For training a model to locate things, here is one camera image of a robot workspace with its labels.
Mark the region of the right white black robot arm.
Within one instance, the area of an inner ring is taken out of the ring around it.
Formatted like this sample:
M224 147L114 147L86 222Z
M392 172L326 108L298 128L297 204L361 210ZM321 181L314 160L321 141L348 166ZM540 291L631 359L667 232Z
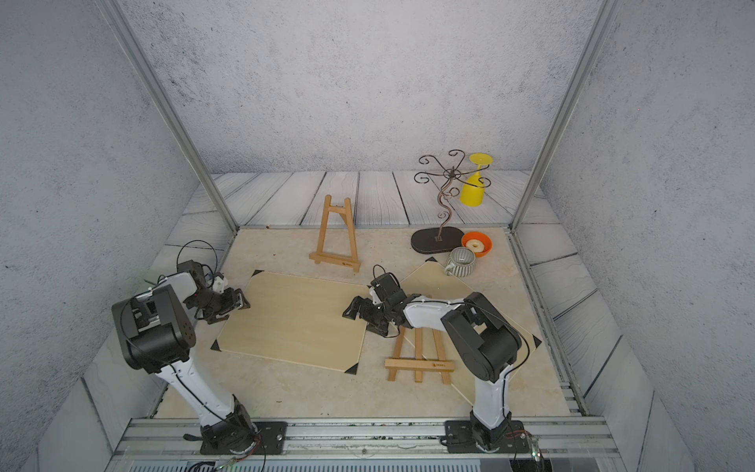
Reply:
M431 328L445 332L466 369L475 377L475 402L470 420L446 423L447 450L460 452L514 452L515 436L523 425L511 419L507 404L510 377L523 366L519 349L529 343L480 292L454 300L407 294L393 273L384 273L369 285L368 298L356 296L342 316L362 319L367 329L382 337L391 325L405 330Z

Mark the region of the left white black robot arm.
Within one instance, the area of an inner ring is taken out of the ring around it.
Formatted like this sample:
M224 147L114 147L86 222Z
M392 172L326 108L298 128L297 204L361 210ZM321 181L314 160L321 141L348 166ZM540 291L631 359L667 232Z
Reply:
M129 367L172 385L197 413L202 454L249 454L261 444L261 432L237 397L202 373L189 311L195 308L211 325L249 307L242 290L230 287L217 273L208 278L204 266L193 260L111 307Z

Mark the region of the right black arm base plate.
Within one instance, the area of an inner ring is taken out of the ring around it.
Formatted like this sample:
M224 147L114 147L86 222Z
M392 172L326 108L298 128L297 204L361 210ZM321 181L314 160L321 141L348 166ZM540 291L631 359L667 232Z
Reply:
M448 420L440 444L450 454L530 454L531 442L519 421L490 429L472 420Z

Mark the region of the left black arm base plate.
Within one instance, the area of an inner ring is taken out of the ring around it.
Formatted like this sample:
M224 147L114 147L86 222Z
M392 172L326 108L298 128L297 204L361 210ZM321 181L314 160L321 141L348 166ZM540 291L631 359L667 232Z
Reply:
M282 454L288 423L256 422L251 427L228 422L202 427L202 455Z

